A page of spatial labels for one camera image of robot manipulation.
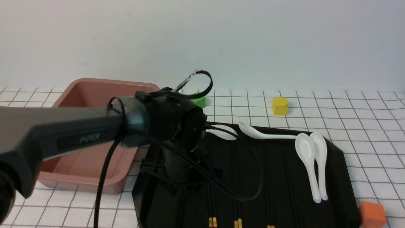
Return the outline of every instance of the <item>black cable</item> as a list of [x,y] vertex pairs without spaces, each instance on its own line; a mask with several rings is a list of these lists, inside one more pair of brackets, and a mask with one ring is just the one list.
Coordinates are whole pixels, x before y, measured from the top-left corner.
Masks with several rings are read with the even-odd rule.
[[[117,99],[119,101],[119,103],[121,104],[121,111],[113,108],[114,99]],[[102,195],[102,189],[104,187],[104,182],[105,182],[105,179],[107,176],[108,166],[110,164],[110,161],[111,161],[111,158],[113,156],[115,149],[117,148],[118,144],[122,140],[124,140],[125,135],[126,135],[126,114],[125,114],[124,103],[122,102],[122,100],[119,97],[111,98],[107,104],[107,108],[109,108],[117,113],[120,113],[122,115],[122,125],[121,125],[121,131],[120,131],[118,137],[114,140],[113,144],[111,145],[111,147],[107,153],[107,156],[104,160],[102,169],[101,169],[100,180],[98,182],[97,193],[96,193],[96,202],[94,205],[94,225],[93,225],[94,228],[98,228],[98,218],[100,216],[101,195]]]
[[224,130],[224,129],[222,129],[222,128],[213,127],[213,126],[206,126],[206,127],[204,127],[204,129],[212,129],[212,130],[218,130],[218,131],[222,131],[222,132],[228,133],[228,134],[232,135],[233,137],[235,137],[236,139],[238,139],[238,140],[243,144],[243,146],[247,148],[247,151],[248,151],[248,152],[250,153],[250,155],[252,156],[253,160],[254,160],[255,163],[256,163],[256,167],[257,167],[257,169],[258,169],[258,171],[259,171],[259,178],[260,178],[260,179],[259,179],[259,184],[258,184],[258,190],[257,190],[256,194],[252,197],[252,199],[255,199],[256,197],[258,197],[258,196],[260,195],[260,192],[261,192],[262,187],[263,187],[263,168],[262,168],[262,166],[260,165],[259,159],[258,159],[257,156],[251,151],[251,149],[250,149],[249,145],[247,144],[247,142],[246,142],[245,140],[243,140],[242,138],[240,138],[237,134],[234,134],[234,133],[232,133],[232,132],[230,132],[230,131],[227,131],[227,130]]
[[208,71],[196,71],[196,72],[194,72],[194,75],[196,75],[196,74],[204,74],[204,75],[208,76],[210,79],[209,86],[202,92],[186,95],[186,94],[180,94],[180,93],[171,92],[171,91],[156,91],[156,92],[151,92],[150,95],[152,95],[153,98],[155,98],[155,97],[173,97],[173,98],[188,99],[188,100],[193,100],[193,99],[198,99],[198,98],[204,97],[211,91],[212,86],[213,86],[211,74],[208,73]]
[[100,213],[100,203],[101,203],[101,194],[102,194],[102,189],[104,187],[104,182],[106,179],[107,175],[107,170],[108,170],[108,165],[110,164],[111,157],[113,156],[113,153],[115,149],[117,148],[118,144],[124,139],[124,135],[118,136],[117,139],[113,142],[111,145],[107,156],[104,160],[104,165],[101,170],[101,175],[100,175],[100,181],[98,182],[98,187],[97,187],[97,193],[96,193],[96,205],[94,206],[94,228],[98,228],[98,218],[99,218],[99,213]]
[[[227,130],[221,129],[221,128],[216,128],[216,127],[205,127],[205,129],[214,129],[214,130],[218,130],[218,131],[223,131],[226,132],[232,136],[234,136],[235,138],[239,139],[242,144],[247,148],[247,150],[249,151],[249,153],[252,155],[257,168],[259,170],[259,185],[258,185],[258,190],[257,192],[252,196],[252,197],[242,197],[237,195],[236,193],[232,192],[231,190],[229,190],[220,180],[218,180],[218,178],[214,175],[214,173],[208,172],[207,170],[205,170],[204,168],[202,168],[200,165],[198,165],[196,162],[194,162],[191,158],[187,157],[186,155],[184,155],[181,151],[177,150],[176,148],[172,147],[171,145],[159,141],[141,131],[136,131],[136,130],[131,130],[128,133],[133,133],[133,134],[137,134],[141,137],[144,137],[145,139],[147,139],[148,141],[150,141],[151,143],[155,143],[159,146],[163,146],[165,148],[167,148],[168,150],[172,151],[173,153],[175,153],[177,156],[179,156],[180,158],[182,158],[183,160],[185,160],[186,162],[188,162],[194,169],[196,169],[198,172],[200,172],[203,176],[205,176],[209,181],[211,181],[212,183],[214,183],[220,190],[222,190],[223,192],[225,192],[227,195],[229,195],[230,197],[232,197],[233,199],[236,199],[238,201],[249,201],[249,200],[253,200],[255,198],[257,198],[262,190],[262,186],[263,186],[263,170],[262,167],[259,163],[259,160],[257,159],[257,157],[255,156],[255,154],[250,150],[249,145],[243,140],[241,139],[238,135],[229,132]],[[100,182],[98,184],[98,188],[97,188],[97,195],[96,195],[96,205],[94,207],[94,228],[98,228],[98,218],[99,218],[99,212],[100,212],[100,202],[101,202],[101,194],[102,194],[102,189],[104,186],[104,181],[106,178],[106,174],[107,174],[107,170],[108,170],[108,165],[109,162],[111,160],[112,154],[114,153],[115,148],[118,146],[118,144],[124,139],[124,135],[120,135],[113,143],[113,145],[111,146],[106,159],[104,161],[104,165],[101,171],[101,176],[100,176]]]

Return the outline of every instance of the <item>white spoon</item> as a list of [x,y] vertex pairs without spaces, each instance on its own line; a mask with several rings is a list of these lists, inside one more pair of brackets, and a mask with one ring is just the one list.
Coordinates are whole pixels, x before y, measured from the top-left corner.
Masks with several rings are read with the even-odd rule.
[[318,183],[315,176],[315,148],[311,138],[305,134],[301,133],[297,135],[295,140],[295,150],[297,151],[298,156],[301,161],[304,163],[305,168],[307,169],[309,184],[311,186],[312,198],[315,203],[321,202],[321,196],[319,194]]
[[268,135],[261,133],[260,131],[254,129],[247,123],[239,122],[239,129],[247,136],[254,139],[296,139],[297,136],[290,135]]
[[[225,125],[220,125],[220,124],[215,124],[215,125],[211,125],[212,127],[217,127],[217,128],[221,128],[227,131],[230,131],[232,133],[234,133],[235,135],[238,135],[238,133],[231,127],[225,126]],[[236,138],[233,135],[230,135],[226,132],[223,131],[218,131],[218,130],[214,130],[214,129],[207,129],[206,130],[207,133],[212,133],[218,137],[220,137],[221,139],[225,139],[225,140],[236,140]]]
[[318,164],[319,192],[323,200],[328,200],[325,182],[325,166],[326,157],[328,156],[328,147],[326,146],[325,138],[321,134],[313,132],[309,137],[312,139],[315,146],[315,160]]

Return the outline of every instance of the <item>pink tray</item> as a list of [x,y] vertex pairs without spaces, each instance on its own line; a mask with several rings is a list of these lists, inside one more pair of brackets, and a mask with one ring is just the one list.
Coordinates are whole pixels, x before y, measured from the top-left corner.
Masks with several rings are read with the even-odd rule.
[[[107,107],[112,97],[134,96],[136,91],[153,92],[154,84],[83,78],[70,84],[53,107]],[[58,189],[96,192],[104,159],[111,143],[46,161],[38,181]],[[119,194],[137,148],[118,147],[111,158],[103,193]]]

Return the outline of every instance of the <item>white grid tablecloth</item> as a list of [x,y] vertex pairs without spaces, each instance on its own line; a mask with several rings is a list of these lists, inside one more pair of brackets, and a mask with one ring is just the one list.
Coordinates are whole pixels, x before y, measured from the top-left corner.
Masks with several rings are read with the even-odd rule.
[[[64,88],[0,88],[0,106],[51,107]],[[273,116],[274,97],[288,97],[287,116]],[[311,91],[212,91],[209,121],[316,131],[345,154],[358,205],[384,206],[386,227],[405,227],[405,93]],[[147,148],[140,148],[120,195],[103,195],[100,227],[136,228],[131,190]],[[37,183],[18,194],[1,228],[92,227],[95,194],[51,189]]]

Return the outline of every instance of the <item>spoon handle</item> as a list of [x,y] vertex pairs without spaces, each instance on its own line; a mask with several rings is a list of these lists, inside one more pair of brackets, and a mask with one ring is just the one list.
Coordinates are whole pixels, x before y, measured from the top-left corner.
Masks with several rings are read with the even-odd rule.
[[263,134],[263,139],[297,139],[297,136],[291,136],[291,135],[267,135],[267,134]]
[[328,200],[326,193],[325,166],[318,165],[319,192],[323,200]]
[[321,195],[319,194],[318,182],[316,181],[315,168],[307,167],[309,184],[311,186],[312,197],[315,203],[321,202]]

